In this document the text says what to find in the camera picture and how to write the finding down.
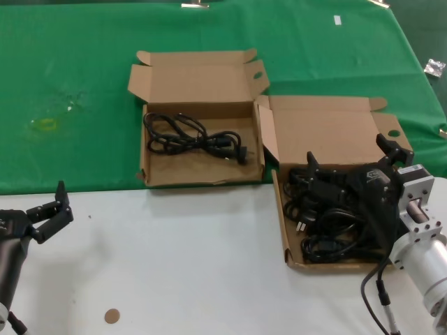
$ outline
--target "green cloth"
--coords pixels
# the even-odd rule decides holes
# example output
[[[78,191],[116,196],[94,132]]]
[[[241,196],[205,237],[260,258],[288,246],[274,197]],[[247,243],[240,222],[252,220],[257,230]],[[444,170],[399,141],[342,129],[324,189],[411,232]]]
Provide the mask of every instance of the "green cloth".
[[[387,0],[410,42],[419,64],[428,60],[447,63],[447,1],[445,0]],[[447,69],[442,77],[427,76],[437,95],[444,114],[447,114]]]
[[[0,34],[0,194],[142,188],[138,50],[256,47],[271,94],[383,96],[416,162],[447,176],[442,109],[393,13],[366,0],[4,6]]]

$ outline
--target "white table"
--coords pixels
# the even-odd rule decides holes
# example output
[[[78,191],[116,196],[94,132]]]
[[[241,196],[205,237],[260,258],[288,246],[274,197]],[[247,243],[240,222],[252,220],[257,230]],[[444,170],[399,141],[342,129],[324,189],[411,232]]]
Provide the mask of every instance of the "white table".
[[[438,179],[433,210],[444,211]],[[283,261],[273,187],[70,194],[75,221],[32,242],[12,310],[35,335],[381,334],[361,274],[303,274]],[[52,195],[0,197],[28,209]],[[385,275],[402,335],[433,334],[403,271]],[[375,285],[367,293],[383,319]],[[106,324],[117,308],[121,319]],[[2,334],[13,335],[7,326]]]

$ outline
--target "open cardboard box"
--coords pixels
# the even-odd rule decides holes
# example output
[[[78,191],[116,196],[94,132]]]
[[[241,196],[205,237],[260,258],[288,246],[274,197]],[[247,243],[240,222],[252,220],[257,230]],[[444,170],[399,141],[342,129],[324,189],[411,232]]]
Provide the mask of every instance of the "open cardboard box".
[[[378,112],[386,107],[383,98],[340,96],[260,96],[258,98],[261,133],[267,150],[279,161],[273,174],[284,259],[295,269],[356,270],[371,263],[347,260],[334,264],[315,264],[303,259],[296,223],[283,214],[288,201],[283,184],[294,167],[307,166],[311,151],[323,168],[347,170],[377,162],[384,156],[376,145],[383,133],[405,149],[411,146],[394,115]]]
[[[260,181],[264,155],[255,100],[269,81],[256,50],[232,52],[137,52],[143,65],[132,65],[129,91],[147,104],[148,112],[183,113],[201,122],[209,134],[235,131],[249,152],[247,164],[213,157],[204,151],[176,156],[147,150],[142,127],[140,168],[147,186],[225,184]],[[168,131],[165,123],[154,125]],[[183,128],[191,136],[197,132]]]

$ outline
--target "box lid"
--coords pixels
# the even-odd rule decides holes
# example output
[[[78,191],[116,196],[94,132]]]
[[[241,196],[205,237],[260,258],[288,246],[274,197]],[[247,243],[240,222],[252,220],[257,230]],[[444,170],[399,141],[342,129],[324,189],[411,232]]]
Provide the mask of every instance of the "box lid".
[[[256,49],[225,52],[138,51],[129,91],[149,103],[253,101],[270,85]]]
[[[322,165],[375,162],[383,157],[378,133],[411,149],[394,115],[372,112],[386,107],[384,98],[260,96],[257,102],[263,144],[280,165],[306,165],[308,151]]]

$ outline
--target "small round sticker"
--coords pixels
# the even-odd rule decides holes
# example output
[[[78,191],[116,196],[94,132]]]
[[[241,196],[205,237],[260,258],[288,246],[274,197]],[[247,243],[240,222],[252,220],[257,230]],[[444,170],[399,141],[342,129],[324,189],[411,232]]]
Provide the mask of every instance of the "small round sticker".
[[[104,320],[110,325],[117,323],[119,320],[119,311],[115,308],[109,309],[104,315]]]

